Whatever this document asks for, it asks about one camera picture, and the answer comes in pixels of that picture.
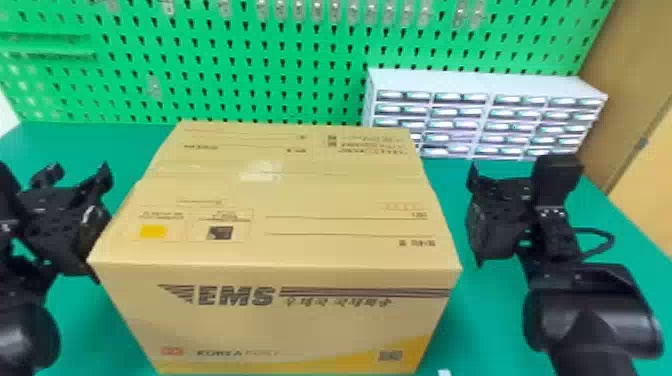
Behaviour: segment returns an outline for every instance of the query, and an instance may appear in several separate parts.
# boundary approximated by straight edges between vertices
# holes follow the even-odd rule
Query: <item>green tabletop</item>
[[[0,159],[23,183],[38,169],[58,161],[66,171],[64,184],[88,177],[102,161],[108,161],[115,186],[104,201],[114,211],[170,130],[149,125],[24,124],[0,139]],[[523,338],[522,304],[527,287],[518,262],[490,261],[480,270],[476,267],[464,228],[468,167],[469,162],[463,160],[425,161],[464,272],[418,374],[434,376],[439,369],[450,369],[456,376],[551,376],[548,357],[530,350]],[[531,164],[488,161],[480,167],[493,177],[527,176]],[[626,264],[665,334],[672,336],[668,290],[672,263],[588,180],[581,181],[567,206],[573,225],[616,235],[614,249],[594,260]],[[582,244],[589,247],[599,241],[582,239]],[[154,375],[101,286],[86,278],[61,277],[49,292],[47,307],[60,327],[62,353],[41,375]],[[635,363],[640,376],[667,375],[672,370],[672,353]]]

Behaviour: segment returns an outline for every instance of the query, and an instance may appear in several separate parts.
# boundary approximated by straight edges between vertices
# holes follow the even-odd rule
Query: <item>yellow stripe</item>
[[[415,373],[431,336],[350,355],[285,363],[155,361],[160,373]],[[378,361],[380,351],[402,350],[400,361]]]

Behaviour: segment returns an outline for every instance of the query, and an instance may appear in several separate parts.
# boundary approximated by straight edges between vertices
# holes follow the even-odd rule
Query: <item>metal bracket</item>
[[[119,0],[106,0],[107,10],[111,13],[119,12]]]
[[[257,19],[259,21],[266,21],[268,19],[268,3],[266,0],[257,0]]]
[[[432,16],[432,0],[420,1],[420,13],[418,14],[418,27],[427,27],[429,18]]]
[[[231,0],[219,0],[217,6],[219,7],[219,14],[221,14],[223,18],[231,18]]]
[[[350,0],[347,9],[348,24],[355,25],[359,18],[359,0]]]
[[[294,21],[303,22],[306,19],[306,6],[303,0],[294,2]]]
[[[404,0],[404,7],[406,6],[406,3],[409,1],[411,3],[413,2],[413,0]],[[386,0],[385,5],[383,5],[383,25],[391,25],[394,22],[394,16],[396,11],[397,11],[396,1]]]
[[[477,29],[481,26],[481,21],[485,18],[485,0],[476,0],[474,6],[474,13],[471,16],[470,26],[472,29]]]
[[[276,0],[275,2],[275,20],[284,21],[287,19],[287,4],[285,0]]]
[[[376,23],[376,16],[378,14],[378,1],[377,0],[367,0],[366,2],[366,11],[364,19],[367,24]]]
[[[329,22],[338,23],[341,20],[341,0],[331,0],[329,5]]]
[[[172,17],[175,15],[175,3],[173,0],[161,0],[161,9],[166,16]]]
[[[147,75],[147,94],[157,101],[160,101],[163,97],[159,78],[153,74]]]
[[[324,14],[324,4],[322,0],[312,0],[310,6],[310,18],[315,23],[322,22],[322,14]]]
[[[453,28],[459,29],[464,25],[464,20],[467,18],[467,0],[457,0],[455,5],[455,14],[453,15]]]

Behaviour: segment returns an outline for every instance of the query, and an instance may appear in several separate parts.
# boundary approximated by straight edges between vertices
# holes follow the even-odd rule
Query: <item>barcode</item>
[[[338,138],[335,135],[327,136],[327,147],[335,148],[338,146]]]
[[[404,352],[402,350],[381,351],[378,354],[379,362],[398,362],[403,358]]]

